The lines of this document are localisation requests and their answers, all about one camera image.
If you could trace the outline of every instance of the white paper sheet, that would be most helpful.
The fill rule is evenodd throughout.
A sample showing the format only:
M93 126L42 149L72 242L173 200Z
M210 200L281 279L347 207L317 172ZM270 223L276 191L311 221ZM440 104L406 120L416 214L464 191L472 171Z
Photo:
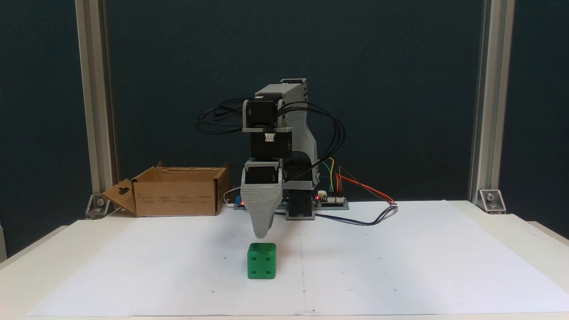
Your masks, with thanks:
M335 215L373 220L381 203ZM277 244L277 277L250 280L252 242ZM276 216L141 218L29 315L360 315L569 311L569 294L446 202L405 202L374 227Z

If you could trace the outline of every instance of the box flap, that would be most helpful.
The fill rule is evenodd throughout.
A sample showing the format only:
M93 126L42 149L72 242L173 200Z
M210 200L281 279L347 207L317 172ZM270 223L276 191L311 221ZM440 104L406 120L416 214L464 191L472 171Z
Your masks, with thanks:
M124 179L117 183L111 189L103 192L103 196L133 215L137 214L137 208L134 204L133 184L130 180Z
M215 202L215 212L216 214L219 213L219 210L223 206L225 199L223 198L224 193L229 191L229 162L226 162L221 170L217 173L215 178L213 179L214 183L214 190L215 194L214 197L217 199Z
M150 167L148 170L137 175L133 178L132 182L159 182L158 174L155 167Z

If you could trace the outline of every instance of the white cable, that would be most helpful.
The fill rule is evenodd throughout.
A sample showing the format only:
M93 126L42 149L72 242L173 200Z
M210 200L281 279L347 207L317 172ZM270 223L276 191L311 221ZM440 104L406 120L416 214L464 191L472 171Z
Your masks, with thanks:
M228 193L233 192L233 191L235 191L235 190L239 190L239 189L241 189L241 187L233 188L233 189L227 191L226 193L224 193L224 194L223 194L223 201L225 201L225 203L229 203L229 200L227 200L227 198L226 198L225 196L226 196Z

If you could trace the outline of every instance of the white table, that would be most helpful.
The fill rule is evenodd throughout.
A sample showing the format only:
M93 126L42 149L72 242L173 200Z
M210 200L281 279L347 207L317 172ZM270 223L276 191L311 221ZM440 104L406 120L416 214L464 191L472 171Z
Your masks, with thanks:
M569 247L557 238L515 215L488 215L468 201L450 202L462 213L483 227L489 234L547 276L557 286L569 292ZM27 317L28 311L86 263L114 235L123 230L134 217L117 213L102 220L80 220L68 228L58 229L39 241L17 259L0 264L0 319L37 319ZM148 319L190 319L196 317L152 317ZM209 320L235 317L207 317ZM259 319L259 317L241 317ZM288 317L267 317L283 319ZM569 319L569 313L544 314L482 314L482 315L384 315L358 316L361 319ZM45 318L85 319L94 318Z

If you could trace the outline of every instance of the metal frame post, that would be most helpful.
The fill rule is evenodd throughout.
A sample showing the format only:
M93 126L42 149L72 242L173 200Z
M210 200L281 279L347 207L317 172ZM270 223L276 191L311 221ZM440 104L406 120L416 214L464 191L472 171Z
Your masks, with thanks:
M75 0L93 194L118 182L105 0Z
M498 189L514 5L515 0L486 0L484 3L468 188L469 200L480 207L483 202L496 200L494 196L488 196L492 200L483 199L480 190ZM499 192L492 194L501 197Z

